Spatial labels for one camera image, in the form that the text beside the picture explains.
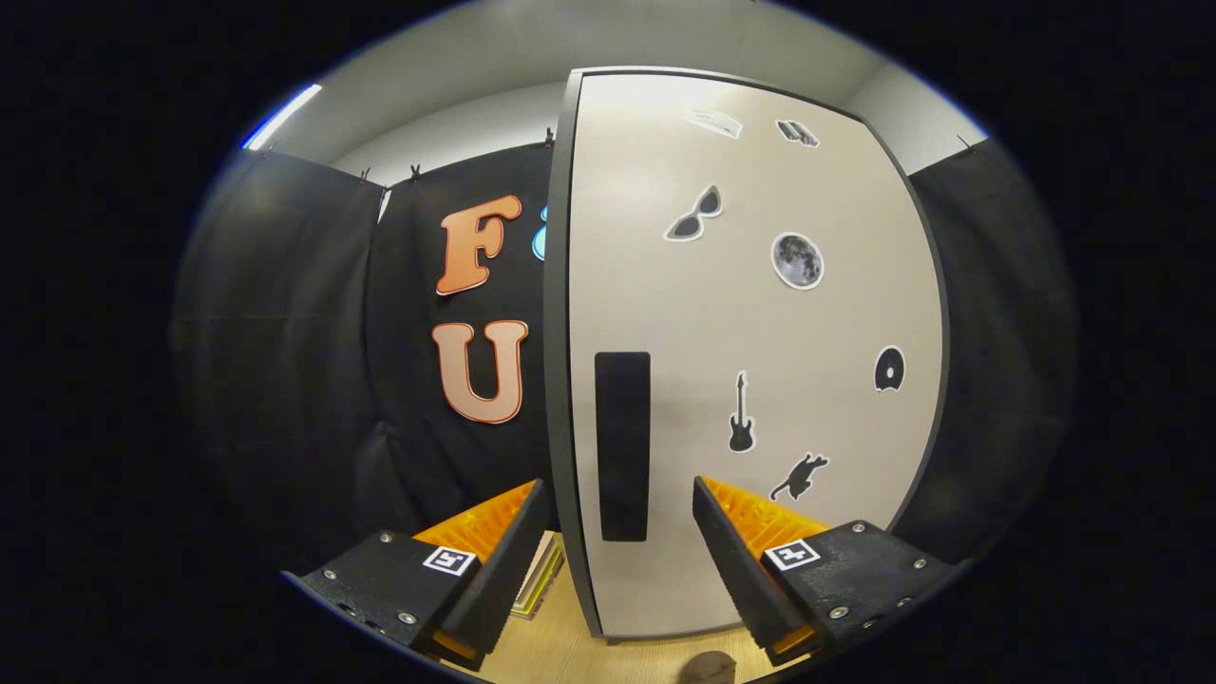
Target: wooden floor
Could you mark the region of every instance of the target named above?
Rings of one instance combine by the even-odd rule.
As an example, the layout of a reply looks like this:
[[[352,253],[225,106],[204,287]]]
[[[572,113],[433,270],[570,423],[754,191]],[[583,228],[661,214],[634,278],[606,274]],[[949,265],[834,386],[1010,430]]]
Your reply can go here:
[[[675,684],[680,668],[704,651],[730,655],[737,663],[734,682],[738,684],[805,658],[772,667],[742,626],[696,637],[621,641],[609,646],[587,632],[574,583],[563,562],[536,617],[531,621],[508,617],[499,645],[485,657],[480,672],[469,672],[446,661],[444,665],[501,684]]]

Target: ceiling light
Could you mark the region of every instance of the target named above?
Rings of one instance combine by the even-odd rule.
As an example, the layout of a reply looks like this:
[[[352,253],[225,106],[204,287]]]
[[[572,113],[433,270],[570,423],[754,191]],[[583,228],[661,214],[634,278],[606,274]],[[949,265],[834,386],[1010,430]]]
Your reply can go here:
[[[311,100],[313,96],[316,95],[317,91],[320,90],[321,86],[314,83],[308,88],[308,90],[297,95],[295,99],[288,102],[287,106],[283,107],[277,114],[275,114],[272,119],[263,124],[261,128],[259,128],[252,136],[249,136],[249,140],[246,140],[242,147],[244,147],[246,150],[260,150],[261,146],[266,144],[266,140],[270,140],[270,136],[274,135],[276,130],[278,130],[278,127],[283,125],[283,122],[287,120],[287,117],[294,114],[295,110],[303,107],[304,102]]]

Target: black curtain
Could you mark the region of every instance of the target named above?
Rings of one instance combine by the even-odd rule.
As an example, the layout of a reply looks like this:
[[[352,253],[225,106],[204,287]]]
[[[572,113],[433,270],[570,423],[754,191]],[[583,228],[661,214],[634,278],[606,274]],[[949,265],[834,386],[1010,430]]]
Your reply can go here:
[[[392,187],[372,237],[367,280],[367,354],[378,410],[405,490],[424,525],[445,520],[502,492],[544,478],[552,483],[541,347],[544,262],[533,239],[545,225],[552,150],[544,144],[501,150],[421,174]],[[522,213],[503,220],[503,243],[483,285],[437,295],[444,274],[451,213],[513,195]],[[511,420],[468,420],[449,405],[430,332],[441,323],[473,327],[468,344],[472,389],[497,392],[494,347],[483,333],[496,320],[520,320],[523,403]],[[550,501],[550,528],[557,528]]]
[[[1055,229],[995,141],[910,180],[945,274],[950,376],[933,456],[893,532],[956,562],[1014,522],[1063,439],[1076,304]]]
[[[412,529],[368,388],[362,302],[382,187],[240,151],[201,211],[170,347],[207,466],[268,559],[309,572]]]

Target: wall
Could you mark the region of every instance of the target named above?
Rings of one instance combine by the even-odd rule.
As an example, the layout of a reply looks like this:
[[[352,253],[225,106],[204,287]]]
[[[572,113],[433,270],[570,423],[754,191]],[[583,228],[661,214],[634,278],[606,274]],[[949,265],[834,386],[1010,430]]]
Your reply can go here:
[[[351,174],[371,167],[367,179],[393,185],[446,164],[545,140],[557,130],[565,82],[510,90],[416,119],[356,148],[331,166]]]
[[[387,133],[333,162],[337,169],[393,185],[422,172],[479,155],[545,140],[557,130],[565,82],[520,88],[428,114]],[[865,117],[912,174],[987,138],[966,114],[911,73],[888,63],[844,105]]]
[[[950,100],[894,62],[871,77],[843,108],[869,122],[908,175],[964,150],[959,135],[970,145],[987,138]]]

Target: orange letter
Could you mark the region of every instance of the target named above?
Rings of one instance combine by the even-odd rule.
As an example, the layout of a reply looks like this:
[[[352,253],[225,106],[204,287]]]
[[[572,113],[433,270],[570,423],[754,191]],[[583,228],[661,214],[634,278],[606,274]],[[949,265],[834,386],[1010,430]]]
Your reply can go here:
[[[477,422],[507,422],[519,413],[524,399],[519,380],[519,342],[528,337],[528,324],[520,320],[496,320],[485,326],[485,337],[494,342],[494,363],[499,375],[499,393],[483,399],[468,383],[468,343],[473,326],[441,323],[430,331],[439,346],[439,377],[444,396],[456,413]]]
[[[514,195],[499,197],[469,209],[447,214],[439,225],[447,231],[447,256],[444,259],[444,275],[435,285],[439,295],[451,295],[469,290],[490,279],[490,269],[477,263],[477,251],[484,250],[486,258],[499,256],[502,248],[502,219],[517,218],[523,212],[523,204]],[[488,219],[485,228],[477,229],[478,222]]]

